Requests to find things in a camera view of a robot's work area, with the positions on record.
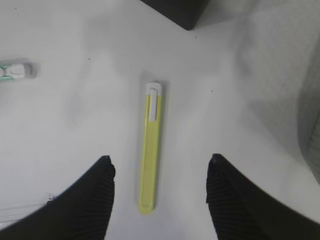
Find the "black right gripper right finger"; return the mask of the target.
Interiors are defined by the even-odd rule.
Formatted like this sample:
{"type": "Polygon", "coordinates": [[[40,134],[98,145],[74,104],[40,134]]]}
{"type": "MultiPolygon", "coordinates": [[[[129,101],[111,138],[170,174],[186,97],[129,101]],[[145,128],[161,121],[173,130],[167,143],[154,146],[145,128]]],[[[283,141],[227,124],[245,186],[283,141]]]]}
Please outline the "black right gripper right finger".
{"type": "Polygon", "coordinates": [[[206,203],[219,240],[318,240],[319,223],[276,200],[215,153],[206,203]]]}

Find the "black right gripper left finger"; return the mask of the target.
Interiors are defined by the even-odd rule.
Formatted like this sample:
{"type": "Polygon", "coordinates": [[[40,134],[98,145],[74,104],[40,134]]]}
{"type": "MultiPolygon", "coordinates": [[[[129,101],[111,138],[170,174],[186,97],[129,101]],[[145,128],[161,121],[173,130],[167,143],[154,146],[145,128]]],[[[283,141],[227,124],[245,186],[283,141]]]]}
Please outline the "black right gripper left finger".
{"type": "Polygon", "coordinates": [[[74,184],[34,213],[2,229],[2,240],[103,240],[115,199],[111,158],[98,159],[74,184]]]}

